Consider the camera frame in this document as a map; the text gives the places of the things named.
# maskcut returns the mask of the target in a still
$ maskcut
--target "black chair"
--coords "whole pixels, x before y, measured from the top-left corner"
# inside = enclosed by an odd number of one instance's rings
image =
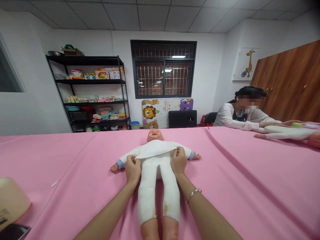
[[[207,126],[207,123],[214,123],[217,117],[217,112],[208,113],[204,119],[204,124]]]
[[[197,110],[169,111],[169,128],[197,126]]]

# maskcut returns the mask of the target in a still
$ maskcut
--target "doll leg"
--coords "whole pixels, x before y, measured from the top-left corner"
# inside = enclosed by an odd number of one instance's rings
[[[138,191],[138,214],[141,225],[140,232],[143,239],[159,239],[155,207],[156,177],[157,165],[142,167]]]
[[[170,163],[160,165],[164,185],[163,240],[178,240],[180,191]]]

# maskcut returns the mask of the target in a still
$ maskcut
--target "wooden wardrobe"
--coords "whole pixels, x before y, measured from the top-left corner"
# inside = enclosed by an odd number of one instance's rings
[[[320,40],[260,59],[251,86],[268,94],[261,110],[270,117],[320,122]]]

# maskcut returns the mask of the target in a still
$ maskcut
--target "ceiling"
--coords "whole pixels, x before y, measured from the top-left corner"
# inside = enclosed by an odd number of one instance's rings
[[[245,18],[293,20],[318,0],[0,0],[56,29],[226,33]]]

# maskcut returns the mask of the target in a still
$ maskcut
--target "cartoon play mat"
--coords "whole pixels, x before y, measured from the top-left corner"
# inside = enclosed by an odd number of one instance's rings
[[[169,128],[169,111],[192,109],[192,98],[144,99],[142,100],[143,128]]]

